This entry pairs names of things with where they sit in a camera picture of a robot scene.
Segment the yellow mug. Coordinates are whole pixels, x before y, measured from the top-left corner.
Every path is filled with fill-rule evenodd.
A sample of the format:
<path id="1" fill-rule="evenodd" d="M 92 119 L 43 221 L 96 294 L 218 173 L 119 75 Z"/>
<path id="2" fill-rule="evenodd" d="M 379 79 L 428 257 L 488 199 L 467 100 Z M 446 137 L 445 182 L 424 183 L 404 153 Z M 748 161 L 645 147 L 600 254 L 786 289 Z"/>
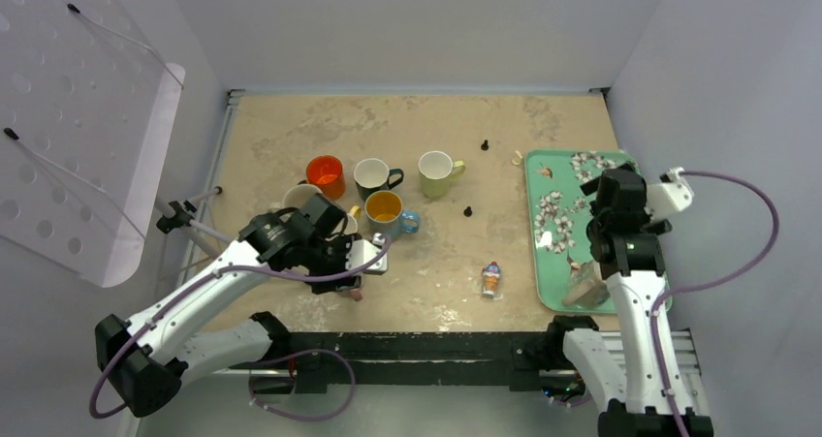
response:
<path id="1" fill-rule="evenodd" d="M 344 229 L 346 234 L 356 234 L 359 231 L 359 221 L 362 211 L 362 208 L 358 205 L 352 206 L 347 211 L 347 222 Z"/>

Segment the blue glass mug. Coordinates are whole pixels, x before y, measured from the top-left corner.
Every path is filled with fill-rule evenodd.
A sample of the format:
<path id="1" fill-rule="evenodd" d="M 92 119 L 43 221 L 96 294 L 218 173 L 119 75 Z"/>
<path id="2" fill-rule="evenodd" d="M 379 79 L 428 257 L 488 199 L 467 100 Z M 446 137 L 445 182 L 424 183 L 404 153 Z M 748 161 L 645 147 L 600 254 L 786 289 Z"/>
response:
<path id="1" fill-rule="evenodd" d="M 401 197 L 388 190 L 371 194 L 364 203 L 364 212 L 371 230 L 393 241 L 416 234 L 421 226 L 419 215 L 407 210 Z"/>

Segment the tall coral pattern mug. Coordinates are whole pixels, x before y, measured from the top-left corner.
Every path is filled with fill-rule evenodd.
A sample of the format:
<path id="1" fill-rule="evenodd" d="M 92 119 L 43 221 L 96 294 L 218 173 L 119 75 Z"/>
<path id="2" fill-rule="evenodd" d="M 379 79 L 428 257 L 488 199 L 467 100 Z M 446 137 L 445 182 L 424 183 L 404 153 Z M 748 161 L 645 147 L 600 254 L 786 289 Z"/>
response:
<path id="1" fill-rule="evenodd" d="M 321 193 L 322 190 L 315 185 L 308 183 L 298 184 L 284 194 L 281 204 L 283 208 L 293 207 L 299 209 L 314 195 Z"/>

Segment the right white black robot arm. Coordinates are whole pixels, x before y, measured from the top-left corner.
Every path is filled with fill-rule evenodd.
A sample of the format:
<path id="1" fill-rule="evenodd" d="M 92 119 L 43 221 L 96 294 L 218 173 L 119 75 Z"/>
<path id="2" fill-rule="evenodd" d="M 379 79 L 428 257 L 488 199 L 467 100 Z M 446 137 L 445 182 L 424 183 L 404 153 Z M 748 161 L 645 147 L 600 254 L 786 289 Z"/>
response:
<path id="1" fill-rule="evenodd" d="M 596 274 L 619 321 L 623 360 L 608 351 L 591 321 L 562 317 L 544 341 L 547 359 L 571 363 L 598 408 L 600 436 L 712 436 L 695 397 L 697 378 L 682 372 L 664 307 L 666 265 L 659 237 L 686 210 L 693 191 L 681 168 L 649 184 L 630 165 L 607 169 L 581 186 L 592 197 L 586 226 Z"/>

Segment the dark green mug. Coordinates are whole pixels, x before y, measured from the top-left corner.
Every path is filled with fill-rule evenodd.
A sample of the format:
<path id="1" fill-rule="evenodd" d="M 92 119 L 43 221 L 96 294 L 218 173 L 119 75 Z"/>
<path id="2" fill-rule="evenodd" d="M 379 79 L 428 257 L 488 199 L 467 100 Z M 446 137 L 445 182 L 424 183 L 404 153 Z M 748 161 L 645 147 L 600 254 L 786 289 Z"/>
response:
<path id="1" fill-rule="evenodd" d="M 393 190 L 402 183 L 404 176 L 402 169 L 391 169 L 378 158 L 363 159 L 354 169 L 358 195 L 363 202 L 378 191 Z"/>

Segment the pink mug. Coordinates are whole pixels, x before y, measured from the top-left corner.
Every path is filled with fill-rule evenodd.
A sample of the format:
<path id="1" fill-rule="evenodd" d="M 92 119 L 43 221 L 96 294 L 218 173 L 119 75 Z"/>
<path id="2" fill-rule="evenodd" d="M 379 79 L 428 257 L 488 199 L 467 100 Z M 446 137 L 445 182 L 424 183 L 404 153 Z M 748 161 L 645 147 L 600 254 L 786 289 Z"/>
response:
<path id="1" fill-rule="evenodd" d="M 355 302 L 362 301 L 364 298 L 362 290 L 359 288 L 343 291 L 342 295 L 354 300 Z"/>

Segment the light green faceted mug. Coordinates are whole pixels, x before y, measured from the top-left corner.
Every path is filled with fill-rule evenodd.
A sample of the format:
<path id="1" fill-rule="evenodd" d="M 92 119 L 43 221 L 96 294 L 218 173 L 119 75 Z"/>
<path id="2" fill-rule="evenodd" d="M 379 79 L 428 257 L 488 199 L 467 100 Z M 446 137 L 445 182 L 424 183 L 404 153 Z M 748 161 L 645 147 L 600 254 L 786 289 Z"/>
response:
<path id="1" fill-rule="evenodd" d="M 445 196 L 452 181 L 464 174 L 465 169 L 463 161 L 455 161 L 443 151 L 424 153 L 418 161 L 422 193 L 429 199 Z"/>

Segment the orange mug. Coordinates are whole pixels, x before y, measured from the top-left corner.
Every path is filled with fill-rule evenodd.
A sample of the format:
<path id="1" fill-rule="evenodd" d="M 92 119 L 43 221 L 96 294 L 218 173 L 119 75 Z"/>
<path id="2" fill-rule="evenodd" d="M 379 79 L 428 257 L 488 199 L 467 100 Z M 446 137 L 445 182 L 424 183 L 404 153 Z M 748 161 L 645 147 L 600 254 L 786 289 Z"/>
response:
<path id="1" fill-rule="evenodd" d="M 331 155 L 318 156 L 312 159 L 305 168 L 308 184 L 318 187 L 329 199 L 338 200 L 346 191 L 346 182 L 342 163 Z"/>

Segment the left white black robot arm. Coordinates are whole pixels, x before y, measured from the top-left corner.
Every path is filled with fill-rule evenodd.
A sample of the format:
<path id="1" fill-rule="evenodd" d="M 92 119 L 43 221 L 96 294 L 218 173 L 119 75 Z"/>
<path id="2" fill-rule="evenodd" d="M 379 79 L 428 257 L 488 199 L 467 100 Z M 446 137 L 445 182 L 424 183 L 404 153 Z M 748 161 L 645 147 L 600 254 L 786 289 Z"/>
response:
<path id="1" fill-rule="evenodd" d="M 346 228 L 346 212 L 321 194 L 300 208 L 259 214 L 195 278 L 127 319 L 103 319 L 95 327 L 102 375 L 89 400 L 90 415 L 105 419 L 129 410 L 144 418 L 210 373 L 295 361 L 300 352 L 291 332 L 269 312 L 232 329 L 201 329 L 272 278 L 301 282 L 322 295 L 357 290 L 363 274 L 384 272 L 391 238 L 376 233 L 367 239 Z"/>

